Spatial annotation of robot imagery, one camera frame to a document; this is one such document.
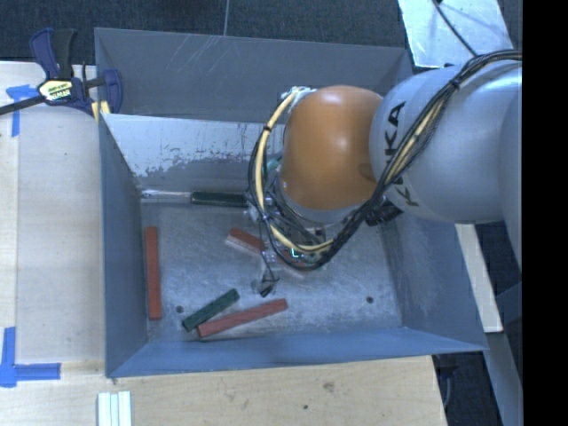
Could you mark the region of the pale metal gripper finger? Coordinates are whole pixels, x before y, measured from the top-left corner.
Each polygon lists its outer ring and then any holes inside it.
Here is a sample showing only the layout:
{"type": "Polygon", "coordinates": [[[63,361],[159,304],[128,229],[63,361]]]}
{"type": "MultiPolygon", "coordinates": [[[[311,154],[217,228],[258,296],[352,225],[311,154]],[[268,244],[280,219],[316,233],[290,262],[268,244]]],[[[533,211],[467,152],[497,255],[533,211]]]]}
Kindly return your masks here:
{"type": "Polygon", "coordinates": [[[267,274],[267,266],[261,256],[259,256],[253,263],[251,288],[256,293],[261,293],[264,290],[265,275],[267,274]]]}
{"type": "Polygon", "coordinates": [[[264,290],[259,293],[261,297],[267,297],[276,288],[280,280],[279,265],[275,260],[265,262],[267,266],[267,274],[265,275],[264,290]]]}

